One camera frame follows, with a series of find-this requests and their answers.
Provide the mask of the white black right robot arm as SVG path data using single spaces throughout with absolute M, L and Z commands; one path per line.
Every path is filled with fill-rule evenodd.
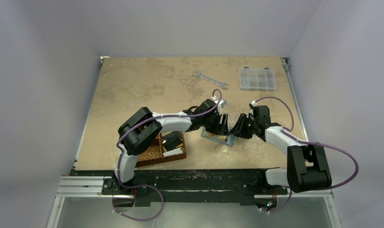
M 331 187 L 324 147 L 304 144 L 284 132 L 280 124 L 271 121 L 267 106 L 252 106 L 249 114 L 241 114 L 230 134 L 244 139 L 256 135 L 286 154 L 286 168 L 267 169 L 257 180 L 260 192 L 269 193 L 275 186 L 289 187 L 295 193 Z

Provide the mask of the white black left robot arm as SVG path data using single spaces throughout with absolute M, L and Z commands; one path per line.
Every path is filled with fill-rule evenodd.
M 222 113 L 225 105 L 226 100 L 212 97 L 196 108 L 174 114 L 154 113 L 147 107 L 139 109 L 118 129 L 117 147 L 121 154 L 114 189 L 120 194 L 131 191 L 137 160 L 160 133 L 191 132 L 204 127 L 209 133 L 229 135 L 227 115 Z

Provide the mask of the teal leather card holder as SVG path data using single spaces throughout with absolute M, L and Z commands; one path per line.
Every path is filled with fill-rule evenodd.
M 235 136 L 234 135 L 218 135 L 214 133 L 209 133 L 205 128 L 203 128 L 201 137 L 205 139 L 209 139 L 216 143 L 220 143 L 226 146 L 231 147 L 234 143 Z

